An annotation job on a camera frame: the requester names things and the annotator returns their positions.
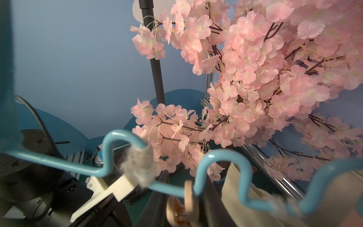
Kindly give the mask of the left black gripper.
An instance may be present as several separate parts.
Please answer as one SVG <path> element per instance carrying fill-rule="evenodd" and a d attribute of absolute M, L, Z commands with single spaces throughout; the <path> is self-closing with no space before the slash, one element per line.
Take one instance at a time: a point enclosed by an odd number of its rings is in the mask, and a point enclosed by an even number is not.
<path fill-rule="evenodd" d="M 130 227 L 125 205 L 108 195 L 81 214 L 76 211 L 94 198 L 95 192 L 80 181 L 62 181 L 52 205 L 42 219 L 43 227 L 102 227 L 111 221 L 112 227 Z"/>

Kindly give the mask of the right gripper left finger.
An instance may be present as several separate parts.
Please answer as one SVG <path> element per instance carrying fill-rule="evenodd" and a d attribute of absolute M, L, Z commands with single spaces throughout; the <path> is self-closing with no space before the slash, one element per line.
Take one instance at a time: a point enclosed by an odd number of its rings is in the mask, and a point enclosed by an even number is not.
<path fill-rule="evenodd" d="M 153 191 L 135 227 L 169 227 L 166 218 L 167 194 Z"/>

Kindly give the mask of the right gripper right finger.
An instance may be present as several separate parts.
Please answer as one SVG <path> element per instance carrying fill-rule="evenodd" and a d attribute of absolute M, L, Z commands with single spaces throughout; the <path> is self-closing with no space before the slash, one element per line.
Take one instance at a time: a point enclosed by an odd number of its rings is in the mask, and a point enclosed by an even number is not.
<path fill-rule="evenodd" d="M 209 176 L 201 194 L 202 227 L 236 227 L 225 208 L 221 196 Z"/>

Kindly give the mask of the beige glove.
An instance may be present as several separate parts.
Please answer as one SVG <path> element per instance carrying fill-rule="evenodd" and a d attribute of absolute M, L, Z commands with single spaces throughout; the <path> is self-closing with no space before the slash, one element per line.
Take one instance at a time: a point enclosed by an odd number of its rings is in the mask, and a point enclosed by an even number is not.
<path fill-rule="evenodd" d="M 300 219 L 300 210 L 293 200 L 288 202 L 297 211 L 290 216 L 286 202 L 281 196 L 271 195 L 257 188 L 251 181 L 242 181 L 238 166 L 232 163 L 222 188 L 222 202 L 238 227 L 306 227 Z"/>
<path fill-rule="evenodd" d="M 320 206 L 303 218 L 309 227 L 337 227 L 356 208 L 363 195 L 363 171 L 337 177 L 328 187 Z"/>

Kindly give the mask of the light blue wavy clip hanger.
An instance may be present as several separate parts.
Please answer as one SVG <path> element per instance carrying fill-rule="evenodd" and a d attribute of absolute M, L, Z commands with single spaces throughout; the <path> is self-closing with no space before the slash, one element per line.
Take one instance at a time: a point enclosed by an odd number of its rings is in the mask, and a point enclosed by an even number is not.
<path fill-rule="evenodd" d="M 42 155 L 22 147 L 21 134 L 15 113 L 14 101 L 14 70 L 13 45 L 11 28 L 11 9 L 9 1 L 1 1 L 1 153 L 18 159 L 57 168 L 64 171 L 77 172 L 86 176 L 104 177 L 113 169 L 113 145 L 116 141 L 130 142 L 131 151 L 123 163 L 125 175 L 141 186 L 156 192 L 184 197 L 184 189 L 174 185 L 156 182 L 153 177 L 153 149 L 137 135 L 126 130 L 114 130 L 108 133 L 103 141 L 103 160 L 101 168 L 72 164 L 63 159 Z M 193 193 L 201 195 L 207 177 L 207 169 L 218 161 L 230 161 L 237 164 L 241 170 L 242 181 L 247 187 L 252 182 L 252 167 L 250 162 L 241 154 L 228 150 L 217 149 L 204 157 L 197 169 Z M 304 199 L 297 202 L 296 208 L 300 214 L 310 214 L 320 205 L 326 190 L 333 180 L 341 174 L 362 170 L 361 158 L 340 159 L 324 165 L 314 176 Z M 288 203 L 289 215 L 297 215 L 294 207 Z"/>

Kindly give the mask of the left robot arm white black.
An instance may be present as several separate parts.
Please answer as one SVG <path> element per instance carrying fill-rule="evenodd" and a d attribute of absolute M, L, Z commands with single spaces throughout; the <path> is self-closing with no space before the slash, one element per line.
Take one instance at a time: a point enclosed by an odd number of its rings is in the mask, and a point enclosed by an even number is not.
<path fill-rule="evenodd" d="M 36 111 L 16 96 L 22 144 L 31 151 L 84 164 L 88 139 L 63 120 Z M 108 195 L 74 222 L 72 214 L 92 196 L 84 177 L 48 166 L 1 155 L 1 213 L 3 227 L 130 227 L 125 205 Z M 11 218 L 6 210 L 20 210 Z"/>

